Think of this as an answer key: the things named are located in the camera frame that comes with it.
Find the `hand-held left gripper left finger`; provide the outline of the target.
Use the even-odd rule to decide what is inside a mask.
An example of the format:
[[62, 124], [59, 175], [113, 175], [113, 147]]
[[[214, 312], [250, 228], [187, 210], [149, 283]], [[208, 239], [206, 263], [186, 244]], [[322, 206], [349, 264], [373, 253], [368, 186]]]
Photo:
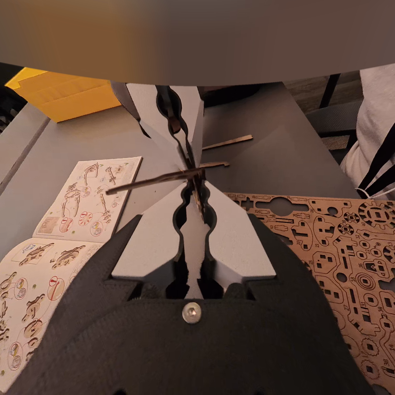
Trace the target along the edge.
[[154, 284], [166, 294], [189, 291], [184, 237], [190, 183], [184, 182], [144, 211], [112, 277]]

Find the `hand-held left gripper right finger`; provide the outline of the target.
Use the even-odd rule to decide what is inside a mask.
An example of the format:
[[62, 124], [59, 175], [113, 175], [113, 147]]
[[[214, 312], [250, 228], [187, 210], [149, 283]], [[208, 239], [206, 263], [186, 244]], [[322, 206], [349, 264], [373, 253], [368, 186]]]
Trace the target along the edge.
[[273, 279], [274, 267], [246, 211], [208, 181], [201, 193], [209, 226], [201, 292], [222, 293], [233, 283]]

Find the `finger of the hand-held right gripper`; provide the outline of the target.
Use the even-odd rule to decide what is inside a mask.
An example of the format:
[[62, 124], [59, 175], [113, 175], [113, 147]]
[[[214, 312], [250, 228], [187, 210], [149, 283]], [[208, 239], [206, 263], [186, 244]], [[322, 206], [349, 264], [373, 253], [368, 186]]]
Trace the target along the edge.
[[200, 167], [203, 146], [204, 102], [196, 86], [171, 86], [181, 101], [181, 117], [188, 129], [187, 140], [190, 144], [195, 167]]
[[185, 134], [172, 137], [168, 120], [159, 111], [156, 104], [157, 89], [154, 85], [127, 83], [126, 87], [140, 116], [140, 125], [158, 146], [164, 158], [178, 169], [188, 169]]

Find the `wooden gear shaft assembly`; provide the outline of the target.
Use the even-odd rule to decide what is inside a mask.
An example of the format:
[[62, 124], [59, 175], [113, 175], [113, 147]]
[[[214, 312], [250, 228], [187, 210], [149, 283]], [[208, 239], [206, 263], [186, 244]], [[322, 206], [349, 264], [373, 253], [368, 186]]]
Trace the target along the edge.
[[202, 186], [203, 181], [205, 181], [205, 168], [203, 167], [166, 173], [151, 179], [136, 181], [130, 184], [117, 186], [107, 190], [106, 195], [115, 195], [122, 191], [133, 190], [144, 186], [155, 185], [175, 180], [187, 180], [192, 182], [192, 186], [190, 188], [192, 190], [192, 194], [195, 198], [201, 217], [202, 219], [204, 219], [205, 208], [202, 198]]

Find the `laser-cut plywood parts sheet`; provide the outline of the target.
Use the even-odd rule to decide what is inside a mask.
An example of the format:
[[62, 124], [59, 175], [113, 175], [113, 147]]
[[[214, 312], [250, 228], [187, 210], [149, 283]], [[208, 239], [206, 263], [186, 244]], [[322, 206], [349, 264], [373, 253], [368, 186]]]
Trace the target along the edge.
[[395, 203], [225, 192], [289, 242], [368, 383], [395, 390]]

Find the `thin wooden strip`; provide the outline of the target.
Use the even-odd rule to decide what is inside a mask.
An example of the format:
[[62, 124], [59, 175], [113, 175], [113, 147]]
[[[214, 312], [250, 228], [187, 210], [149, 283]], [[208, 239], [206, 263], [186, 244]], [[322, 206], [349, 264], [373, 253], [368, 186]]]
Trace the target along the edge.
[[220, 143], [215, 143], [215, 144], [212, 144], [212, 145], [204, 146], [202, 148], [202, 150], [206, 151], [206, 150], [210, 150], [210, 149], [219, 148], [219, 147], [222, 147], [222, 146], [233, 145], [233, 144], [241, 143], [241, 142], [244, 142], [244, 141], [250, 141], [252, 139], [253, 139], [252, 135], [245, 135], [245, 136], [237, 137], [237, 138], [234, 138], [234, 139], [226, 140], [226, 141], [223, 141], [223, 142], [220, 142]]

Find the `yellow plastic bin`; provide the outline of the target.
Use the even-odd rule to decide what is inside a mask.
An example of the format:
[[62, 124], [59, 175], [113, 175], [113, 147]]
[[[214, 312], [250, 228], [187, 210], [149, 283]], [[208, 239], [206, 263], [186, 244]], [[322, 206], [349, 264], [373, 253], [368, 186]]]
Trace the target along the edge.
[[104, 79], [24, 67], [5, 86], [56, 123], [121, 106]]

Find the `illustrated instruction booklet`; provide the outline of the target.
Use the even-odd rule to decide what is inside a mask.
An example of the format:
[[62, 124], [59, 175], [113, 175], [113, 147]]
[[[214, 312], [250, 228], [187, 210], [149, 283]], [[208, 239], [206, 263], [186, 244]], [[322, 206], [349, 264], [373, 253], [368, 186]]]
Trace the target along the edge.
[[142, 156], [79, 161], [32, 238], [0, 266], [0, 387], [5, 393], [33, 356], [60, 299], [114, 234]]

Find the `dark grey office chair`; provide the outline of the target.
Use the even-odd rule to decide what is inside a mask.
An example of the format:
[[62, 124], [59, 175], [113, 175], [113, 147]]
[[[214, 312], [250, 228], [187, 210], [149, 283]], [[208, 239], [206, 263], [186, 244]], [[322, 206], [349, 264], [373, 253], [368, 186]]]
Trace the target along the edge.
[[319, 108], [305, 116], [320, 137], [349, 136], [348, 145], [353, 145], [356, 141], [357, 117], [362, 100], [330, 106], [339, 78], [340, 73], [329, 76]]

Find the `person's white shirt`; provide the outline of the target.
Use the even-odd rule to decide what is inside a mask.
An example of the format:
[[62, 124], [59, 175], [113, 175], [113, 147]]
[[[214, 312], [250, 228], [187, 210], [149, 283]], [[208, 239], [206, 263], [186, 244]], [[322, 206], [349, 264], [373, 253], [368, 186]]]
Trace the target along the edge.
[[356, 124], [356, 142], [341, 162], [354, 187], [369, 196], [394, 200], [394, 181], [368, 192], [388, 170], [394, 169], [395, 65], [360, 70], [363, 101]]

